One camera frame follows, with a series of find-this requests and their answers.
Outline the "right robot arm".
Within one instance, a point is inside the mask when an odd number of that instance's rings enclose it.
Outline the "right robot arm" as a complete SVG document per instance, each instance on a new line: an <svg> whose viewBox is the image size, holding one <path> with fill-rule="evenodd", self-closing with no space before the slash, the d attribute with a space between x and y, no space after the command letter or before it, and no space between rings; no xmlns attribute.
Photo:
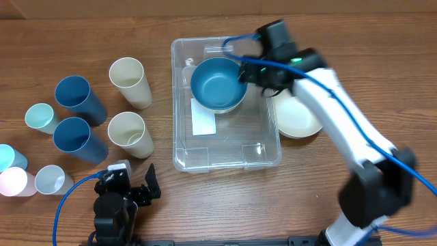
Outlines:
<svg viewBox="0 0 437 246"><path fill-rule="evenodd" d="M321 231L317 245L363 245L411 203L414 152L397 149L373 127L315 49L284 46L240 61L241 82L288 90L314 114L349 166L350 179L339 193L341 214Z"/></svg>

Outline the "cream bowl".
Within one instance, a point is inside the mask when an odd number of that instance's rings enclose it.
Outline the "cream bowl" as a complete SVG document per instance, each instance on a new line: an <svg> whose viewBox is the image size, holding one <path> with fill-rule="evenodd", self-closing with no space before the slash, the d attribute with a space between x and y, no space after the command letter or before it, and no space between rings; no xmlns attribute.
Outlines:
<svg viewBox="0 0 437 246"><path fill-rule="evenodd" d="M313 113L289 91L283 90L273 98L279 132L292 139L302 139L322 130Z"/></svg>

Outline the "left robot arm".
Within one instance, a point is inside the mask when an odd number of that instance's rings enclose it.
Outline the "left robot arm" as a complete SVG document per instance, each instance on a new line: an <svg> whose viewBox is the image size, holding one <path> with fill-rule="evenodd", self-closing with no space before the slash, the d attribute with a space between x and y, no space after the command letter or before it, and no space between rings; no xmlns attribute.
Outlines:
<svg viewBox="0 0 437 246"><path fill-rule="evenodd" d="M145 174L145 184L132 187L126 163L112 165L95 185L98 198L94 202L95 231L89 236L88 245L142 245L134 234L137 211L161 197L154 165Z"/></svg>

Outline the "light blue small cup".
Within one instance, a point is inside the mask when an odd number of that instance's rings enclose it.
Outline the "light blue small cup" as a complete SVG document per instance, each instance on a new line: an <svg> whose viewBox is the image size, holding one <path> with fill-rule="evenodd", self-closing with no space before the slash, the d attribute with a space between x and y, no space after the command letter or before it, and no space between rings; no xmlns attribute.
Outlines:
<svg viewBox="0 0 437 246"><path fill-rule="evenodd" d="M24 170L28 168L27 158L7 144L0 145L0 171L3 172L10 167L19 167Z"/></svg>

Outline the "dark blue bowl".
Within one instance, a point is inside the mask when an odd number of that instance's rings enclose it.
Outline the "dark blue bowl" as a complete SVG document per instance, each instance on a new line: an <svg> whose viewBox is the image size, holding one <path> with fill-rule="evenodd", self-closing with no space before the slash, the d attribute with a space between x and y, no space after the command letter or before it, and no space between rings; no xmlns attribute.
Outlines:
<svg viewBox="0 0 437 246"><path fill-rule="evenodd" d="M239 82L240 65L225 57L201 62L191 77L193 98L214 113L228 113L244 99L247 84Z"/></svg>

